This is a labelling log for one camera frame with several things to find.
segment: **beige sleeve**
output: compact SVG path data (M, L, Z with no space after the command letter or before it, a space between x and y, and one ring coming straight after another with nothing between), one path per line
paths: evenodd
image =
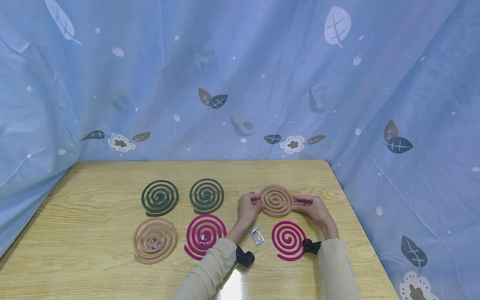
M222 238L193 267L172 300L209 300L237 260L237 245Z
M326 300L358 300L347 246L339 239L322 242L318 251L318 265L325 282Z

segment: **spiral coil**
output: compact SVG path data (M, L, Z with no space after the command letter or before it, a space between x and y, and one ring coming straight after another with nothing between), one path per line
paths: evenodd
M300 259L305 254L302 241L306 238L300 226L290 221L279 222L272 230L273 245L280 252L277 256L288 262Z
M179 201L177 187L167 180L156 180L144 188L142 205L147 216L163 216L175 208Z
M193 211L200 215L211 214L219 209L224 197L221 184L210 178L200 179L190 189Z
M264 212L271 216L286 216L293 206L290 193L275 184L267 185L262 189L260 201L265 204Z
M226 236L227 229L222 220L214 215L200 215L193 219L187 228L185 252L196 260L201 260L217 239Z
M140 223L133 234L135 260L156 264L166 259L177 245L177 230L163 217L153 217Z

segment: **blue fabric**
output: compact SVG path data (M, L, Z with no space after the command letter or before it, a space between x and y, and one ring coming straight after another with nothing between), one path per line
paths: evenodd
M325 159L402 299L480 299L479 13L0 1L0 254L79 160Z

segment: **dark green mosquito coil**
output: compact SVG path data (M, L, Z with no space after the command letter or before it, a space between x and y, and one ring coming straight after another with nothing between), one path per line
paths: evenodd
M179 201L179 190L167 180L156 180L142 192L142 205L147 216L163 216L175 208Z
M223 204L225 195L220 183L214 179L200 179L190 189L193 211L199 215L211 214Z

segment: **wooden table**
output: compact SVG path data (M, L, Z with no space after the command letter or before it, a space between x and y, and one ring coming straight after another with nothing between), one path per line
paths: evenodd
M197 216L189 201L193 183L218 180L225 201L214 214L227 228L236 221L240 195L267 184L292 193L320 195L349 247L361 299L398 300L329 165L322 160L181 161L78 163L63 177L32 221L0 261L0 299L169 299L196 261L184 251L188 223ZM133 259L135 228L147 217L140 196L147 184L165 179L180 191L166 217L179 233L173 253L144 265ZM261 213L254 224L266 242L255 246L249 234L240 245L255 254L246 271L233 268L217 299L324 299L317 257L294 262L277 257L271 230L281 220L299 224L307 237L323 236L305 216Z

